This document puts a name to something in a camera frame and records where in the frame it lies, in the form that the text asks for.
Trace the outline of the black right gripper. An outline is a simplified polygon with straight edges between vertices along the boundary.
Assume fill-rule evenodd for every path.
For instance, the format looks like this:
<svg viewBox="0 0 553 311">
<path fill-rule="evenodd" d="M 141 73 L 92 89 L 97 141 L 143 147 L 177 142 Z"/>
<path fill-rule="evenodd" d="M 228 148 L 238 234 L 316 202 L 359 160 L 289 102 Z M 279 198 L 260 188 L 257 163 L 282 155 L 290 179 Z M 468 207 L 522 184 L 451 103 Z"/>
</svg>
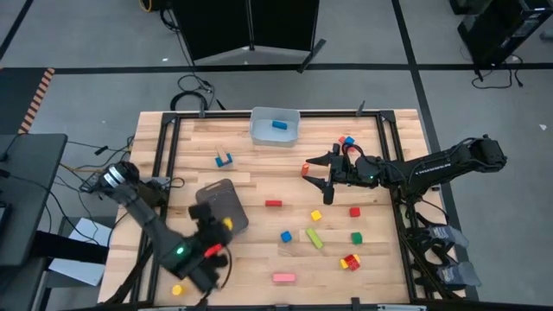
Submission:
<svg viewBox="0 0 553 311">
<path fill-rule="evenodd" d="M 365 155 L 360 146 L 352 143 L 335 144 L 332 151 L 311 158 L 309 163 L 329 166 L 327 180 L 307 177 L 308 182 L 322 191 L 325 205 L 332 205 L 334 202 L 334 184 L 375 188 L 383 169 L 383 160 L 380 157 Z"/>
</svg>

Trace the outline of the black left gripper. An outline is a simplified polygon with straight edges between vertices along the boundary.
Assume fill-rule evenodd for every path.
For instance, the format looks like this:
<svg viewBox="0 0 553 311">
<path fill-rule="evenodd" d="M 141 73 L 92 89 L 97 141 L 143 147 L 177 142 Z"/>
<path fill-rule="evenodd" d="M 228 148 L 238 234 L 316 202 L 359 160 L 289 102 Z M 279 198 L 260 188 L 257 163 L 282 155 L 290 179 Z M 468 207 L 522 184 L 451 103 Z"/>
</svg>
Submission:
<svg viewBox="0 0 553 311">
<path fill-rule="evenodd" d="M 196 220 L 198 231 L 175 250 L 177 262 L 172 273 L 180 279 L 190 278 L 201 292 L 206 293 L 216 287 L 219 280 L 217 269 L 230 264 L 230 259 L 220 252 L 232 241 L 233 222 L 230 218 L 213 218 L 208 202 L 190 206 L 188 213 L 192 220 Z"/>
</svg>

